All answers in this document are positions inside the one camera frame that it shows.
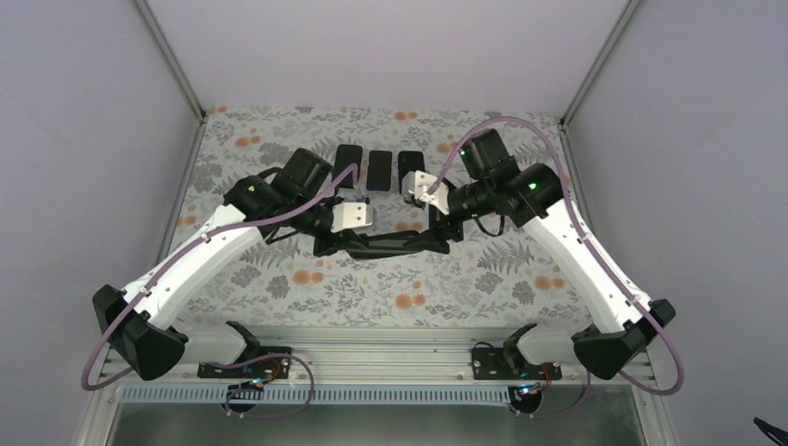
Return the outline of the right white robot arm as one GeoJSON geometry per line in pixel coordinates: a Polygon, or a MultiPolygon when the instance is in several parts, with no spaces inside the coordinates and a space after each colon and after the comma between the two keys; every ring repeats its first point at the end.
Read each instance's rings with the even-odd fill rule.
{"type": "Polygon", "coordinates": [[[666,299],[653,300],[611,259],[581,218],[555,169],[545,164],[520,168],[494,129],[478,129],[463,140],[456,155],[471,183],[451,187],[446,175],[417,167],[400,172],[400,190],[415,205],[435,211],[431,230],[408,247],[440,248],[459,240],[465,222],[497,214],[540,244],[583,299],[590,324],[566,332],[532,323],[511,335],[503,364],[525,378],[548,362],[577,361],[594,377],[611,380],[657,337],[676,316],[666,299]]]}

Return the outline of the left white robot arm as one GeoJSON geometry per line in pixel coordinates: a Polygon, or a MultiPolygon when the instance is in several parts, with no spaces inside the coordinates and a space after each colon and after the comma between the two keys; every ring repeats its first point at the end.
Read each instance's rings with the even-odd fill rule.
{"type": "Polygon", "coordinates": [[[210,363],[237,376],[254,371],[259,343],[235,321],[206,329],[178,328],[177,317],[222,269],[281,227],[311,236],[319,253],[366,249],[358,230],[372,223],[369,202],[337,196],[348,180],[359,186],[358,164],[336,177],[312,151],[297,150],[283,167],[238,180],[213,214],[164,260],[122,288],[102,286],[92,298],[101,338],[81,386],[95,391],[135,374],[162,377],[180,363],[210,363]]]}

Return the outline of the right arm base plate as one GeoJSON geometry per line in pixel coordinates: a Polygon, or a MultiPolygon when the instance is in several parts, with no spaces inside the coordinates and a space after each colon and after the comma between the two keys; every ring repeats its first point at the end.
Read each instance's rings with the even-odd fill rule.
{"type": "Polygon", "coordinates": [[[561,380],[563,373],[553,363],[527,362],[516,348],[495,347],[486,342],[470,349],[470,363],[476,380],[561,380]]]}

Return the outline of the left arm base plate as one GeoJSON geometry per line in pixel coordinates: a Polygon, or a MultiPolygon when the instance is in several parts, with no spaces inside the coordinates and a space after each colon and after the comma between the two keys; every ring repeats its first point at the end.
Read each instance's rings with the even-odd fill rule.
{"type": "Polygon", "coordinates": [[[277,357],[267,360],[260,360],[260,356],[271,356],[273,354],[292,354],[290,347],[262,346],[251,353],[243,353],[235,363],[241,363],[256,358],[255,362],[239,368],[221,368],[208,363],[200,363],[197,369],[197,376],[203,379],[240,379],[251,381],[255,379],[287,379],[291,360],[289,358],[277,357]]]}

